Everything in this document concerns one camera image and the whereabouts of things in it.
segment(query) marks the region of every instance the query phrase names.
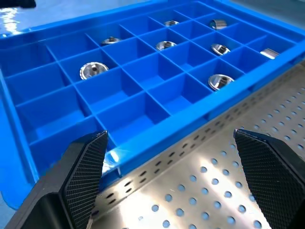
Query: chrome component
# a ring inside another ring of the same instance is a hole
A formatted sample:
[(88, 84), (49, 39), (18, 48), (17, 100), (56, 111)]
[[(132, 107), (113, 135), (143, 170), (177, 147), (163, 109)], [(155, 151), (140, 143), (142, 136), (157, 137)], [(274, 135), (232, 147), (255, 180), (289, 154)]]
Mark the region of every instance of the chrome component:
[(211, 20), (210, 27), (214, 30), (222, 30), (227, 27), (227, 22), (225, 20)]
[(279, 55), (279, 53), (277, 53), (276, 51), (273, 51), (272, 49), (268, 49), (268, 48), (262, 50), (260, 53), (261, 53), (261, 55), (264, 55), (272, 60), (275, 59)]
[(106, 71), (108, 71), (108, 67), (105, 64), (99, 62), (90, 62), (81, 67), (80, 77), (82, 80), (87, 80)]
[(177, 44), (174, 43), (174, 42), (168, 42), (168, 41), (165, 41), (165, 42), (159, 42), (157, 43), (156, 45), (156, 49), (161, 51), (161, 50), (164, 50), (164, 49), (168, 49), (170, 47), (173, 47), (173, 46), (176, 46)]
[(298, 112), (304, 73), (295, 66), (104, 190), (92, 229), (253, 229), (256, 220), (270, 229), (248, 189), (232, 131), (274, 136), (305, 159)]
[(110, 38), (107, 38), (106, 40), (103, 40), (102, 45), (115, 44), (119, 41), (121, 41), (120, 38), (110, 37)]
[(234, 79), (232, 79), (230, 76), (215, 74), (209, 78), (208, 83), (213, 90), (217, 91), (233, 81)]
[(164, 25), (166, 27), (169, 27), (169, 26), (172, 26), (172, 25), (177, 25), (177, 24), (179, 24), (179, 22), (174, 21), (174, 20), (164, 22)]
[(230, 52), (230, 50), (226, 46), (221, 45), (221, 44), (212, 44), (211, 48), (216, 54), (218, 54), (220, 56), (225, 55), (228, 52)]

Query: perforated metal plate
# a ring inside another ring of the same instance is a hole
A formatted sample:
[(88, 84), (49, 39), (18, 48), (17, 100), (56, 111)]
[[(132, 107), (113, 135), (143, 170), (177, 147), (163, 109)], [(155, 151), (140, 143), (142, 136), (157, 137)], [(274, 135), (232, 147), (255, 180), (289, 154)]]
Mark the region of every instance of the perforated metal plate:
[(305, 159), (305, 68), (298, 65), (110, 187), (93, 229), (270, 228), (248, 189), (233, 139), (245, 128)]

